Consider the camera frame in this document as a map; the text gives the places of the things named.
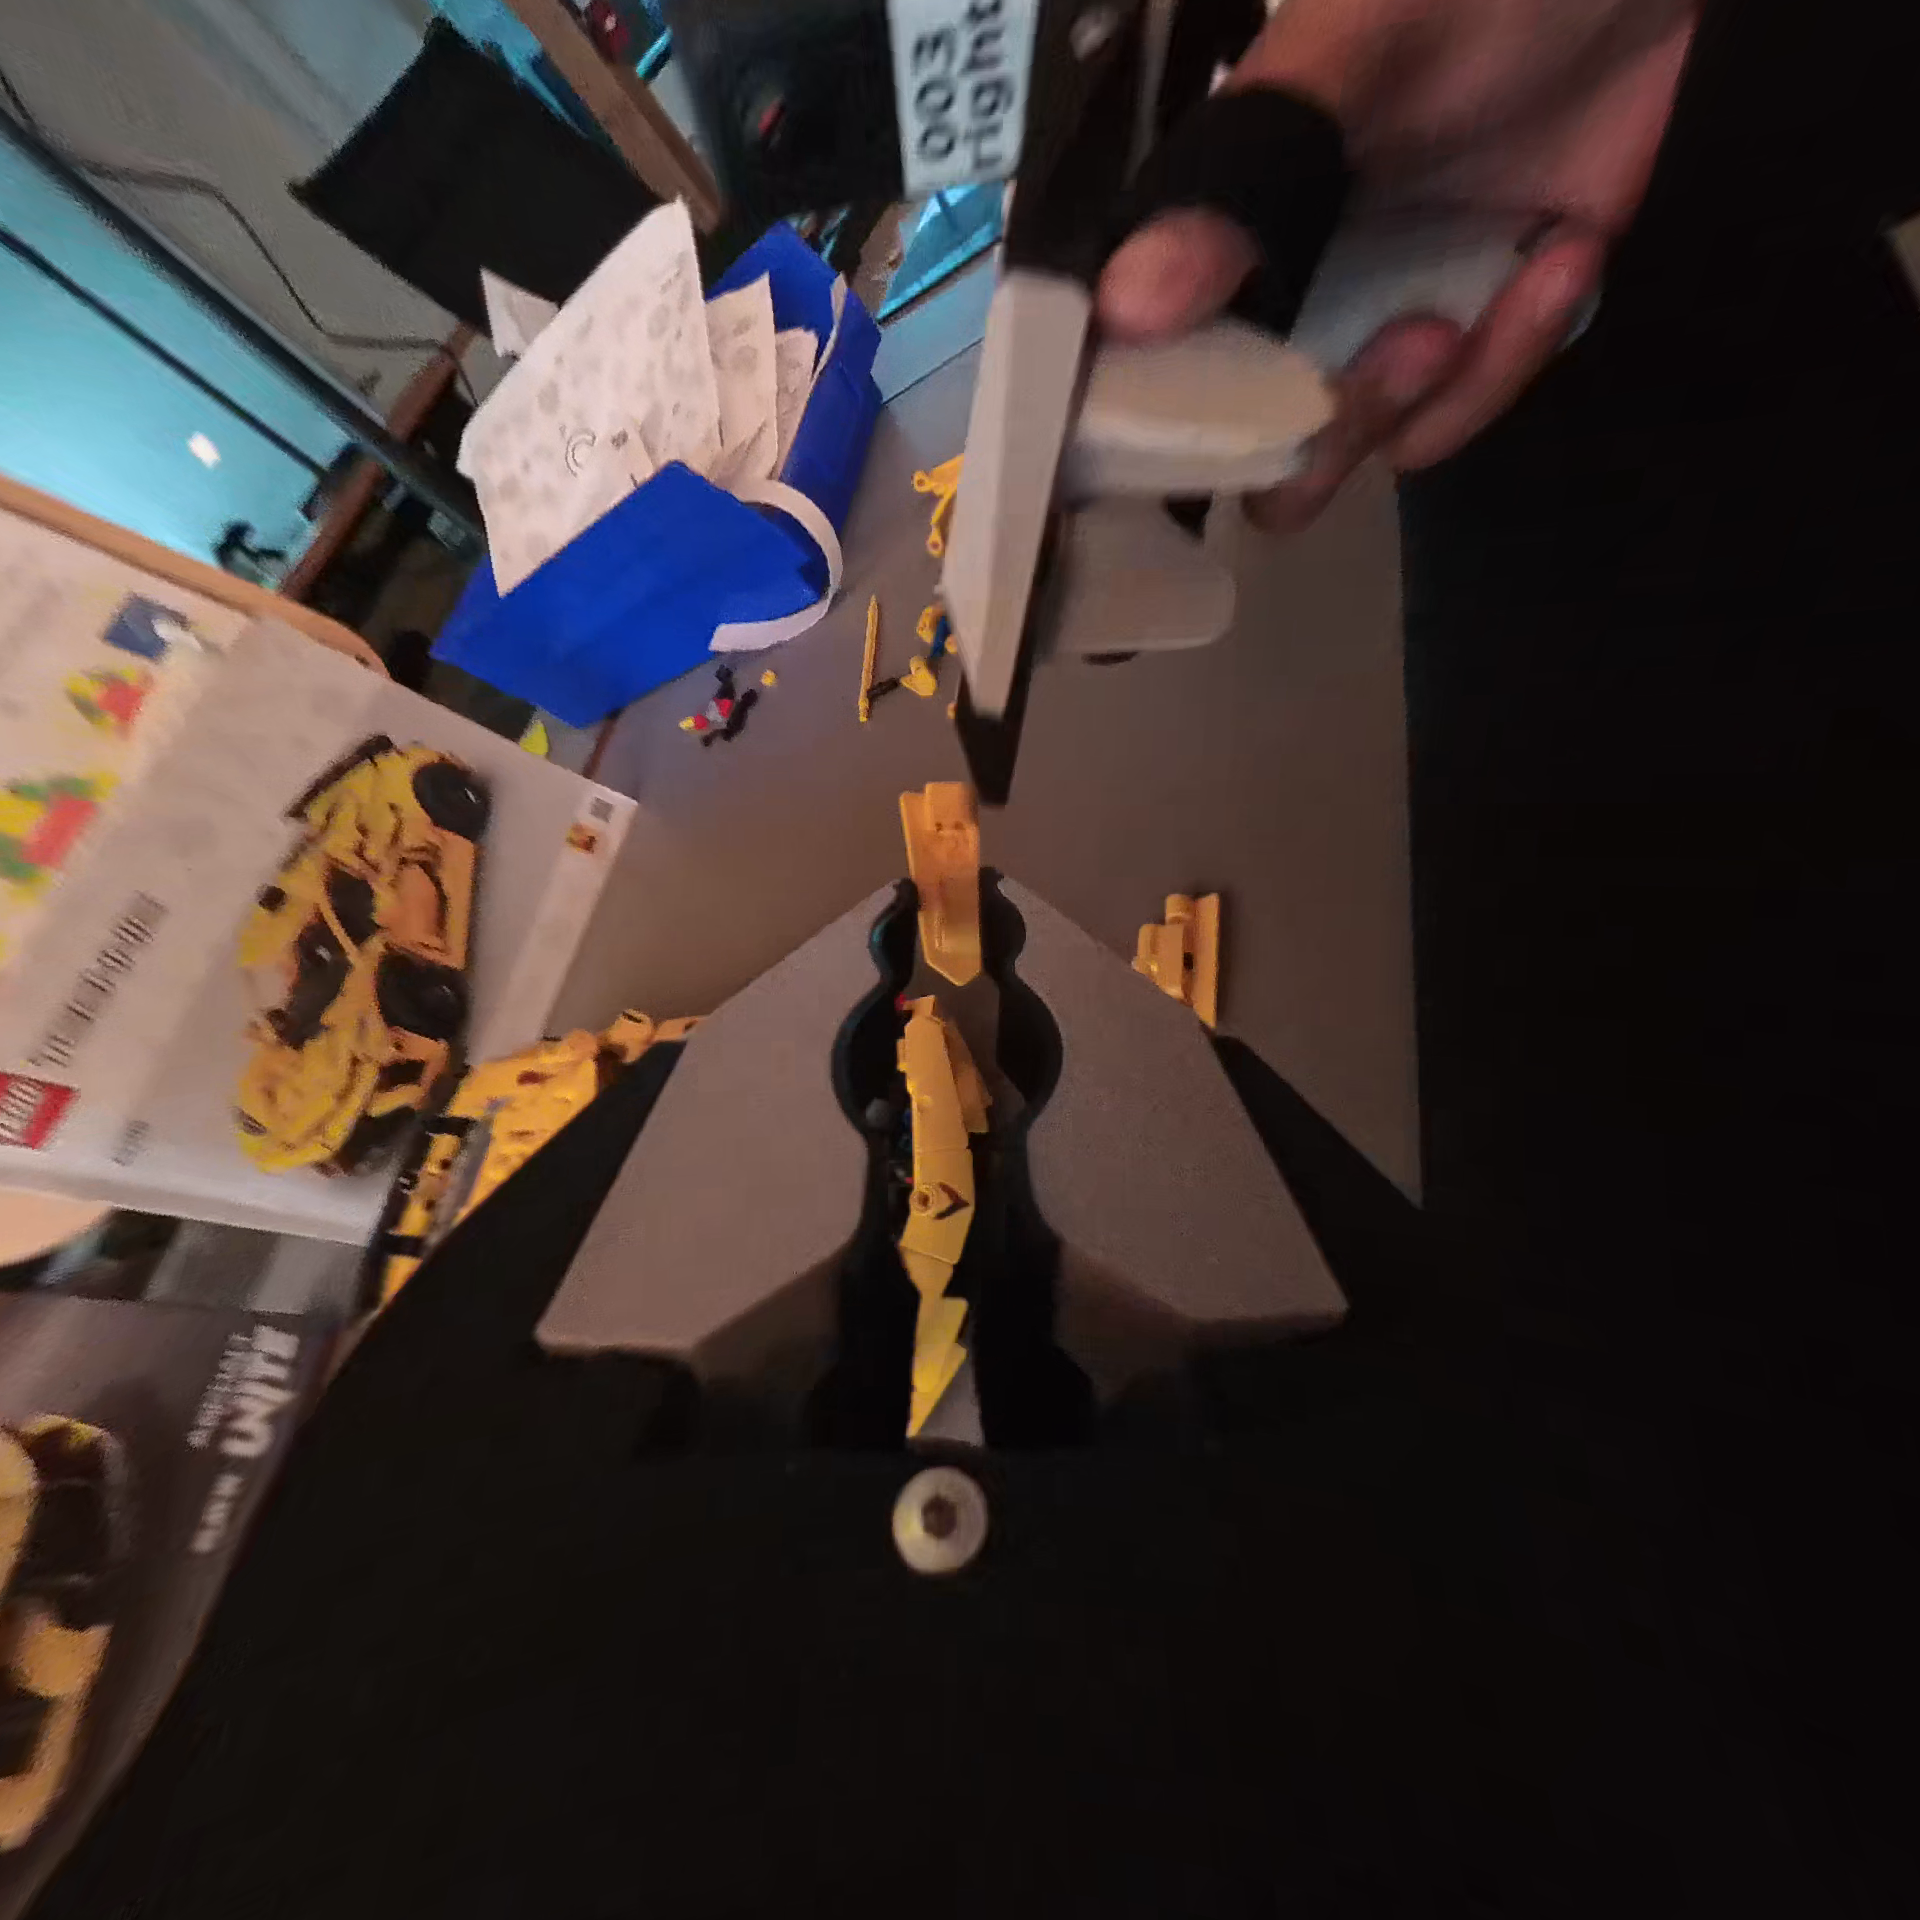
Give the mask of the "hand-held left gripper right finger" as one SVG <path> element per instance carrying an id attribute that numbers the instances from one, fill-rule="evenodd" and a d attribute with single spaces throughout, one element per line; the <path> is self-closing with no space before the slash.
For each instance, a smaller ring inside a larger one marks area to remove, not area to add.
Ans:
<path id="1" fill-rule="evenodd" d="M 992 1098 L 972 1381 L 992 1450 L 1063 1450 L 1347 1296 L 1208 1028 L 1010 877 L 978 881 Z"/>

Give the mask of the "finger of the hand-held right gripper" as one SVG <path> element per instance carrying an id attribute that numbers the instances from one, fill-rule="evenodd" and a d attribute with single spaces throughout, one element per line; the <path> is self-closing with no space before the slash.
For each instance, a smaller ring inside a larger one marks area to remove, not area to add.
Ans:
<path id="1" fill-rule="evenodd" d="M 1089 292 L 999 275 L 982 336 L 943 600 L 961 669 L 955 734 L 978 803 L 1013 790 L 1030 649 L 1026 619 L 1079 391 Z"/>

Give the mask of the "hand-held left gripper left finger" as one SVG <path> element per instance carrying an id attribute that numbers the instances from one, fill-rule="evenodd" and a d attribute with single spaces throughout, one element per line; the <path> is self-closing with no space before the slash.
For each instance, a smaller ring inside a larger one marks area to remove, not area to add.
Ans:
<path id="1" fill-rule="evenodd" d="M 910 881 L 880 886 L 680 1046 L 543 1309 L 543 1352 L 661 1365 L 751 1432 L 906 1445 L 915 908 Z"/>

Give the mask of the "yellow brick toy car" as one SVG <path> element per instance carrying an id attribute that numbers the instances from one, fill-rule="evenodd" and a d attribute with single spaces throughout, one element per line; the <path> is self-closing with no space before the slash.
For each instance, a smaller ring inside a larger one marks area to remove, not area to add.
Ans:
<path id="1" fill-rule="evenodd" d="M 973 1142 L 990 1129 L 992 1098 L 933 995 L 900 993 L 894 1008 L 905 1104 L 894 1111 L 880 1101 L 876 1111 L 900 1136 L 891 1181 L 905 1199 L 894 1248 L 918 1294 L 906 1441 L 919 1443 L 969 1363 L 969 1303 L 954 1275 L 973 1222 Z M 365 1262 L 365 1309 L 385 1309 L 481 1202 L 650 1048 L 688 1040 L 699 1025 L 699 1016 L 655 1021 L 626 1011 L 601 1030 L 575 1028 L 461 1070 L 401 1160 L 389 1220 Z"/>

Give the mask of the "yellow perforated brick piece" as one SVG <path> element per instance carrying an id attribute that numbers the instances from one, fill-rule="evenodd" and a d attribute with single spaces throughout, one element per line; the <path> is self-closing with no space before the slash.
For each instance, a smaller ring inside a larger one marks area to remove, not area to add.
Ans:
<path id="1" fill-rule="evenodd" d="M 1134 972 L 1217 1028 L 1222 894 L 1166 894 L 1162 917 L 1139 926 Z"/>

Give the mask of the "yellow curved panel piece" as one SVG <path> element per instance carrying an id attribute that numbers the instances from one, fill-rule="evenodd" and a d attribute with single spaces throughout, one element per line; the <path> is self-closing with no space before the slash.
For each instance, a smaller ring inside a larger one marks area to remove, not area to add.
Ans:
<path id="1" fill-rule="evenodd" d="M 900 797 L 906 878 L 918 896 L 925 966 L 955 986 L 982 973 L 978 823 L 967 781 L 928 781 Z"/>

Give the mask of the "person's right forearm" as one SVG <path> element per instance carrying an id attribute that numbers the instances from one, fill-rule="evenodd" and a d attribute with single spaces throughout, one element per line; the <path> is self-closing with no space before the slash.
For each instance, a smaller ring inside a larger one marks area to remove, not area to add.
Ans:
<path id="1" fill-rule="evenodd" d="M 1745 589 L 1914 619 L 1914 6 L 1705 6 L 1633 233 L 1653 501 Z"/>

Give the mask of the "person's right hand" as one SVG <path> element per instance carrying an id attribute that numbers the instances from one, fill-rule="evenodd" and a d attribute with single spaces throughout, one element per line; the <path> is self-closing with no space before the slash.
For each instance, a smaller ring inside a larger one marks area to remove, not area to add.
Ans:
<path id="1" fill-rule="evenodd" d="M 1178 337 L 1267 265 L 1277 209 L 1329 172 L 1308 110 L 1339 132 L 1375 202 L 1450 202 L 1519 218 L 1531 248 L 1469 327 L 1378 327 L 1295 468 L 1244 501 L 1262 531 L 1308 525 L 1365 461 L 1397 473 L 1460 453 L 1590 315 L 1608 253 L 1652 182 L 1704 6 L 1290 2 L 1213 100 L 1147 166 L 1139 216 L 1097 281 L 1097 319 Z"/>

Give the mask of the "white paper strip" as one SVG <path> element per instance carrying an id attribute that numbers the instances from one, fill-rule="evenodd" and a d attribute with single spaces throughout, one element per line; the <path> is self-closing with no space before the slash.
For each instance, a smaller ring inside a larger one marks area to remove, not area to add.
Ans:
<path id="1" fill-rule="evenodd" d="M 760 622 L 718 624 L 708 638 L 708 651 L 717 658 L 768 651 L 807 635 L 826 617 L 845 575 L 839 537 L 831 528 L 826 513 L 807 493 L 773 476 L 755 476 L 738 484 L 733 501 L 758 511 L 771 511 L 780 520 L 799 528 L 804 542 L 816 550 L 816 557 L 826 568 L 826 583 L 795 610 L 784 610 L 780 617 L 768 617 Z"/>

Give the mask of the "heap of dark pins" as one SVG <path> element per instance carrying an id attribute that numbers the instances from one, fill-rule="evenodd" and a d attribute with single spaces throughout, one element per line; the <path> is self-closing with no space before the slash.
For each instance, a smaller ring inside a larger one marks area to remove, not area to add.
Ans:
<path id="1" fill-rule="evenodd" d="M 777 689 L 777 682 L 775 668 L 751 668 L 742 680 L 733 665 L 720 659 L 710 673 L 702 704 L 680 716 L 677 730 L 702 747 L 731 742 L 749 723 L 763 694 Z"/>

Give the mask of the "blue plastic bin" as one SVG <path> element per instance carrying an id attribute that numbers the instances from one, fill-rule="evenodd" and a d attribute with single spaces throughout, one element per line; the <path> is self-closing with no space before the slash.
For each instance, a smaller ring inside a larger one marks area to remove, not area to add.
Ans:
<path id="1" fill-rule="evenodd" d="M 760 272 L 773 275 L 777 321 L 826 324 L 835 272 L 790 225 L 768 226 L 718 292 Z M 880 410 L 880 336 L 853 293 L 849 301 L 780 468 L 780 483 L 807 493 L 839 538 Z M 826 568 L 799 528 L 668 468 L 512 592 L 499 595 L 481 561 L 433 658 L 568 727 L 589 727 L 717 658 L 708 638 L 718 624 L 795 610 L 825 583 Z"/>

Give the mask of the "white printed paper bag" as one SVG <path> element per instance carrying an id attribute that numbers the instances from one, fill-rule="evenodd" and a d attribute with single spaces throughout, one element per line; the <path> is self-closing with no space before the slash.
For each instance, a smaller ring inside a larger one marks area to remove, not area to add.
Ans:
<path id="1" fill-rule="evenodd" d="M 771 272 L 710 300 L 690 212 L 655 205 L 463 430 L 455 467 L 481 507 L 492 587 L 519 587 L 668 468 L 773 506 L 849 303 L 839 275 L 825 327 L 777 321 Z"/>

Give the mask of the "white instruction booklet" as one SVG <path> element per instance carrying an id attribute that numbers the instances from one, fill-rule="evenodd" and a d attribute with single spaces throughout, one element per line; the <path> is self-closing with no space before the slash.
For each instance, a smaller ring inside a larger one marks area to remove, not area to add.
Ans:
<path id="1" fill-rule="evenodd" d="M 277 622 L 5 970 L 5 1193 L 370 1236 L 548 1028 L 635 803 Z"/>

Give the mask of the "black upright panel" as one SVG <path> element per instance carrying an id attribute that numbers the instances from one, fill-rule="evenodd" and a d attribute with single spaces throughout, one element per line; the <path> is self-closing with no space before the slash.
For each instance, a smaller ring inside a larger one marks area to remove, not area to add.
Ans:
<path id="1" fill-rule="evenodd" d="M 568 301 L 660 198 L 492 51 L 436 19 L 420 55 L 290 198 L 478 333 L 485 275 Z"/>

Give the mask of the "dark toy car box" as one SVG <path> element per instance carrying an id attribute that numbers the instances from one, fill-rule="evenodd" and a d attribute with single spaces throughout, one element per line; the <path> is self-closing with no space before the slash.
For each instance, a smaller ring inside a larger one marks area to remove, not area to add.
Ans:
<path id="1" fill-rule="evenodd" d="M 177 1691 L 336 1345 L 296 1312 L 5 1294 L 5 1918 Z"/>

